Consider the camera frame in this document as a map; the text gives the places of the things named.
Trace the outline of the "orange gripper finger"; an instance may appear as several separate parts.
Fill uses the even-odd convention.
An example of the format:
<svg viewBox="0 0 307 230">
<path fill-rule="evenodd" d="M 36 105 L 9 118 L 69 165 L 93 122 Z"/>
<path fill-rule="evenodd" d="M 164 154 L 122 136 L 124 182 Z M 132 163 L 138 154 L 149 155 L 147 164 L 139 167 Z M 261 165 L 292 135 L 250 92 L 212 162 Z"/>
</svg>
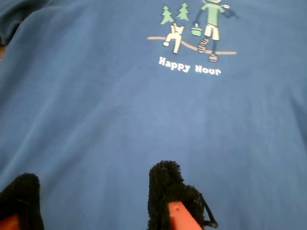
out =
<svg viewBox="0 0 307 230">
<path fill-rule="evenodd" d="M 180 166 L 175 161 L 161 161 L 149 171 L 148 229 L 171 229 L 168 203 L 180 201 L 202 229 L 204 199 L 191 185 L 184 184 Z"/>
<path fill-rule="evenodd" d="M 2 230 L 43 230 L 40 211 L 40 183 L 33 173 L 17 176 L 0 193 Z"/>
</svg>

